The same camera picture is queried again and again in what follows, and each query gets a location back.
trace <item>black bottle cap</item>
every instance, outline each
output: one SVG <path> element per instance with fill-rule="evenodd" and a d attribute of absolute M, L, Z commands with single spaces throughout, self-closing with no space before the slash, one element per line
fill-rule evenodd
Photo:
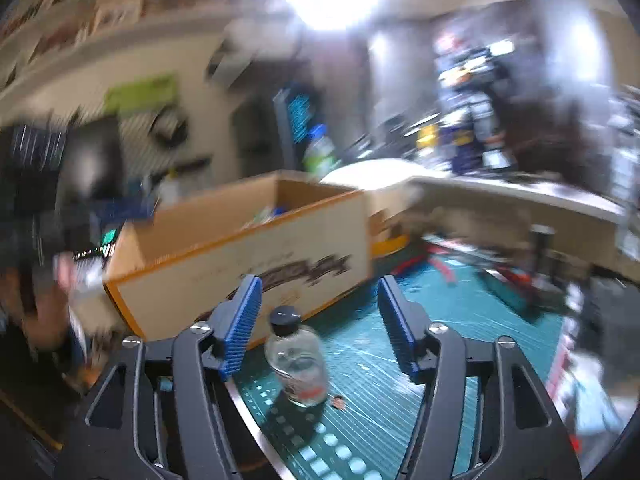
<path fill-rule="evenodd" d="M 290 305 L 281 305 L 271 311 L 269 322 L 276 336 L 286 337 L 293 334 L 300 327 L 302 320 L 295 308 Z"/>

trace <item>blue gripper pad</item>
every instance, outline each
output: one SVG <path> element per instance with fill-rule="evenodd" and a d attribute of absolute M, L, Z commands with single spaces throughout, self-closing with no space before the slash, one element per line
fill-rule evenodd
<path fill-rule="evenodd" d="M 404 298 L 393 276 L 378 280 L 378 310 L 400 371 L 412 382 L 422 382 L 418 361 L 426 355 L 429 316 L 419 303 Z"/>
<path fill-rule="evenodd" d="M 223 381 L 240 369 L 246 344 L 262 304 L 262 281 L 248 274 L 232 300 L 220 303 L 209 318 L 213 329 L 212 354 Z"/>

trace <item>hand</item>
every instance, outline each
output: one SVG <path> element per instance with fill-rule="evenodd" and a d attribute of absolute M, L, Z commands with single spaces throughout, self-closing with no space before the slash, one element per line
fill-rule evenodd
<path fill-rule="evenodd" d="M 54 351 L 64 341 L 69 329 L 68 300 L 76 280 L 75 271 L 72 255 L 60 254 L 54 281 L 36 291 L 33 314 L 23 311 L 18 271 L 9 269 L 0 276 L 0 303 L 21 327 L 33 349 Z"/>

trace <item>green sign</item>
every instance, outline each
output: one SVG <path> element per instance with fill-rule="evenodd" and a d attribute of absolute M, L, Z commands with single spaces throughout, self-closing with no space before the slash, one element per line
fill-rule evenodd
<path fill-rule="evenodd" d="M 122 115 L 161 108 L 177 101 L 177 76 L 163 74 L 108 89 L 104 95 L 104 111 Z"/>
<path fill-rule="evenodd" d="M 111 231 L 105 232 L 105 234 L 102 235 L 101 245 L 110 244 L 111 242 L 113 242 L 113 239 L 115 237 L 116 237 L 116 229 L 112 229 Z"/>

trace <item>red object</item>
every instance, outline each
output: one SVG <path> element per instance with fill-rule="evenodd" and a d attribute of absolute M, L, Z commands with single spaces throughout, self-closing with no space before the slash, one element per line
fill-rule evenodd
<path fill-rule="evenodd" d="M 429 258 L 429 263 L 440 271 L 440 273 L 444 276 L 445 281 L 449 283 L 449 285 L 455 285 L 458 282 L 456 280 L 455 273 L 453 272 L 453 270 L 451 270 L 451 267 L 449 267 L 437 256 L 432 256 L 431 258 Z"/>
<path fill-rule="evenodd" d="M 575 435 L 569 435 L 569 440 L 571 441 L 571 445 L 573 446 L 574 451 L 576 453 L 580 453 L 580 450 L 582 449 L 582 444 L 580 443 L 580 439 Z"/>
<path fill-rule="evenodd" d="M 495 270 L 501 273 L 507 280 L 509 280 L 513 285 L 516 286 L 531 286 L 531 277 L 528 274 L 522 274 L 520 272 L 514 272 L 509 267 L 505 266 L 496 266 Z"/>
<path fill-rule="evenodd" d="M 441 272 L 447 283 L 449 283 L 450 285 L 455 285 L 458 282 L 455 273 L 445 262 L 437 258 L 435 256 L 436 254 L 449 254 L 449 251 L 441 247 L 427 244 L 424 254 L 419 254 L 418 256 L 414 256 L 413 258 L 402 262 L 391 271 L 391 275 L 398 276 L 400 274 L 403 274 L 412 267 L 415 267 L 416 265 L 423 263 L 424 260 L 427 260 L 429 264 L 431 264 L 435 269 L 438 269 Z"/>
<path fill-rule="evenodd" d="M 417 264 L 422 263 L 425 259 L 426 259 L 426 256 L 423 254 L 421 254 L 420 256 L 414 256 L 413 258 L 410 258 L 409 260 L 402 262 L 400 265 L 395 267 L 391 271 L 391 275 L 397 276 L 398 274 L 402 274 L 406 272 L 408 269 L 415 267 Z"/>
<path fill-rule="evenodd" d="M 564 362 L 569 355 L 569 349 L 563 341 L 564 336 L 561 334 L 558 340 L 558 346 L 556 347 L 556 355 L 551 363 L 551 370 L 546 380 L 546 392 L 552 399 L 556 396 L 556 390 L 558 389 L 558 383 L 560 377 L 562 377 L 562 371 L 564 370 Z"/>

